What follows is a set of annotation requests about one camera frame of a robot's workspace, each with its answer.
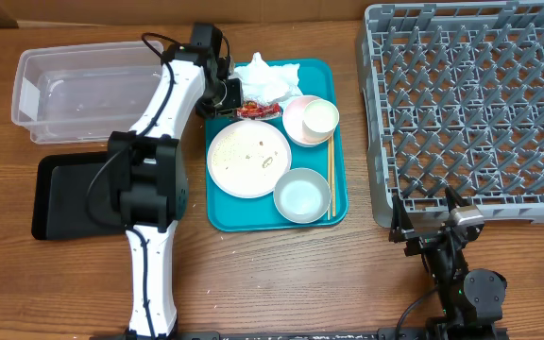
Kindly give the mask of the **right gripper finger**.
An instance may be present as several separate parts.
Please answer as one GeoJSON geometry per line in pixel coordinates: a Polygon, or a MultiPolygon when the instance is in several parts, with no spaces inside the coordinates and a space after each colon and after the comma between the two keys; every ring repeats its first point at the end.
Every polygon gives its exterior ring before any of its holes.
{"type": "Polygon", "coordinates": [[[456,208],[466,207],[468,205],[468,202],[451,186],[445,188],[445,198],[449,212],[456,208]]]}
{"type": "Polygon", "coordinates": [[[414,230],[413,224],[410,220],[408,212],[405,210],[404,204],[399,195],[392,196],[392,220],[391,231],[392,232],[411,232],[414,230]]]}

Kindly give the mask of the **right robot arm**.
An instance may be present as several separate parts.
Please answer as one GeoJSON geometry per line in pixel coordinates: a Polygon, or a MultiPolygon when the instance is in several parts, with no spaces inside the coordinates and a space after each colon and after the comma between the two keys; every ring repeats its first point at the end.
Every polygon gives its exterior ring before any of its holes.
{"type": "Polygon", "coordinates": [[[463,254],[483,231],[483,214],[452,187],[445,189],[445,198],[449,217],[441,228],[418,232],[400,197],[392,197],[389,240],[404,243],[407,257],[420,256],[433,279],[432,290],[404,311],[393,335],[396,339],[506,339],[507,330],[495,327],[502,319],[506,278],[488,269],[469,269],[463,254]],[[443,314],[428,318],[422,329],[405,331],[402,326],[408,314],[432,295],[438,295],[443,314]]]}

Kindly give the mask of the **white napkin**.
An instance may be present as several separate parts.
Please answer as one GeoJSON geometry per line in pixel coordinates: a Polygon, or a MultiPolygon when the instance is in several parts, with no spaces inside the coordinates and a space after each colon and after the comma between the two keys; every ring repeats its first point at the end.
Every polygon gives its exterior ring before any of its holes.
{"type": "Polygon", "coordinates": [[[254,101],[264,106],[280,104],[284,107],[291,98],[302,96],[298,87],[299,67],[299,63],[271,66],[256,52],[250,63],[236,66],[229,79],[241,81],[246,101],[254,101]]]}

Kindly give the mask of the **pink bowl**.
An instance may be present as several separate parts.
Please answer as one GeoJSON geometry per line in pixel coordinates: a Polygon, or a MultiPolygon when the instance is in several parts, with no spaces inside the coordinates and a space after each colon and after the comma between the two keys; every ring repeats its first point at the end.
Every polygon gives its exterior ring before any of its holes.
{"type": "Polygon", "coordinates": [[[303,111],[305,107],[312,101],[316,99],[322,99],[314,95],[303,95],[295,100],[293,100],[287,108],[284,110],[282,115],[282,123],[284,129],[289,136],[289,138],[297,145],[304,147],[314,147],[315,145],[320,145],[323,142],[327,141],[329,138],[318,141],[310,142],[305,138],[302,119],[303,111]]]}

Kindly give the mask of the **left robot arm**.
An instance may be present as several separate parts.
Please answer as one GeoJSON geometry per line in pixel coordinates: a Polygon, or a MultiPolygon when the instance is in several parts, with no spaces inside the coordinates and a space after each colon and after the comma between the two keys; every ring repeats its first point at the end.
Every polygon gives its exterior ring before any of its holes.
{"type": "Polygon", "coordinates": [[[100,173],[130,245],[133,310],[126,339],[171,339],[178,312],[172,293],[172,246],[186,211],[188,179],[180,138],[191,114],[232,115],[243,104],[230,77],[230,43],[213,24],[197,23],[190,41],[172,40],[157,55],[161,79],[129,131],[114,131],[100,173]]]}

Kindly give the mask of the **white cup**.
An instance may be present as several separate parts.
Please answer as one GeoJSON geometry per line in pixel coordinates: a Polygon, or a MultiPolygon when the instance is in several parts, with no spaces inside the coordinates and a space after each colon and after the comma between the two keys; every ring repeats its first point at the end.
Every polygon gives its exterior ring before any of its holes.
{"type": "Polygon", "coordinates": [[[329,138],[339,123],[339,111],[332,102],[316,99],[303,111],[302,125],[305,138],[318,142],[329,138]]]}

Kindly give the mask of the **red snack wrapper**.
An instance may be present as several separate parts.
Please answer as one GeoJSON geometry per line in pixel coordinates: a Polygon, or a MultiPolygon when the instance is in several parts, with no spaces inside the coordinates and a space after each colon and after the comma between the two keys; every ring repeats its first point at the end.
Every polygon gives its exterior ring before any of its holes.
{"type": "Polygon", "coordinates": [[[278,103],[261,105],[255,101],[246,101],[242,107],[236,110],[236,116],[241,119],[269,120],[282,114],[282,108],[278,103]]]}

